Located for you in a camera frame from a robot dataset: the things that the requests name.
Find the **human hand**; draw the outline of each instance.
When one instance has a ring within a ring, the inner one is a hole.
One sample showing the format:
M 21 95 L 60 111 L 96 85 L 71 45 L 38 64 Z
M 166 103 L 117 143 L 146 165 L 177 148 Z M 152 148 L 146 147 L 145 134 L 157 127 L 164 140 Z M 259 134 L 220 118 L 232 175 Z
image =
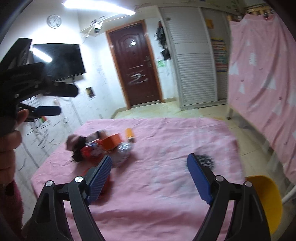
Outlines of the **human hand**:
M 29 115 L 28 110 L 21 110 L 17 113 L 17 125 L 26 120 Z M 22 143 L 22 136 L 19 131 L 13 131 L 0 137 L 0 184 L 11 183 L 15 175 L 15 152 Z

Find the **door lock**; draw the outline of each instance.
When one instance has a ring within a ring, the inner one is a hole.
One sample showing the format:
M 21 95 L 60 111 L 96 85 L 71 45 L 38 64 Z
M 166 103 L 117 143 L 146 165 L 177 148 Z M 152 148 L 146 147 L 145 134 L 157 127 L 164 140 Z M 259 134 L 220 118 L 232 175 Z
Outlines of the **door lock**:
M 148 67 L 152 67 L 152 63 L 151 63 L 151 59 L 150 59 L 150 56 L 146 56 L 146 59 L 144 60 L 148 63 Z

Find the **blue gripper pad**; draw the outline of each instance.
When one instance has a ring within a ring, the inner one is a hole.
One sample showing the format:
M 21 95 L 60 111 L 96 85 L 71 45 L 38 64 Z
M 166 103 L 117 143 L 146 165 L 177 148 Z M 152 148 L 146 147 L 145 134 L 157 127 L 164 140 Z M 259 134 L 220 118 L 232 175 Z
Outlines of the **blue gripper pad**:
M 99 164 L 98 169 L 95 170 L 96 173 L 94 174 L 94 177 L 89 183 L 89 193 L 87 197 L 89 204 L 98 199 L 107 177 L 110 174 L 111 168 L 112 159 L 107 156 L 102 160 L 102 163 Z
M 187 157 L 187 167 L 201 199 L 205 200 L 207 204 L 211 205 L 214 198 L 211 195 L 210 182 L 208 179 L 215 177 L 214 174 L 210 168 L 203 167 L 193 153 L 189 154 Z M 208 174 L 208 178 L 205 176 L 204 171 L 206 171 Z

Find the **bed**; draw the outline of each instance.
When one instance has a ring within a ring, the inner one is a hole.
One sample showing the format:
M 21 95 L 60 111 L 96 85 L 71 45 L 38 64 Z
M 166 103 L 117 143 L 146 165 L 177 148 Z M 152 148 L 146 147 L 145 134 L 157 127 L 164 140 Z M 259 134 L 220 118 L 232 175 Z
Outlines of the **bed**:
M 104 238 L 119 240 L 192 240 L 209 206 L 201 200 L 186 166 L 190 153 L 214 160 L 215 175 L 242 184 L 244 175 L 238 145 L 225 122 L 211 118 L 154 118 L 94 120 L 76 133 L 87 136 L 105 129 L 110 134 L 132 128 L 136 142 L 129 159 L 111 170 L 112 188 L 90 211 Z M 38 196 L 48 180 L 70 182 L 90 164 L 74 163 L 61 145 L 32 177 Z M 228 206 L 218 240 L 224 240 L 233 205 Z M 65 202 L 74 240 L 81 240 L 69 202 Z

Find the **security camera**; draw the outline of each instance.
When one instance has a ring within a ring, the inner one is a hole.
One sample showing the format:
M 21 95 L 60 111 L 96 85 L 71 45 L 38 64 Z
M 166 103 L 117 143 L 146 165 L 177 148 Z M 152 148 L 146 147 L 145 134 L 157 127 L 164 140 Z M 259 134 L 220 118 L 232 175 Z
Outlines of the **security camera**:
M 102 29 L 102 24 L 103 24 L 103 21 L 100 22 L 100 24 L 98 22 L 94 23 L 94 32 L 96 34 L 98 34 L 100 32 L 100 30 Z

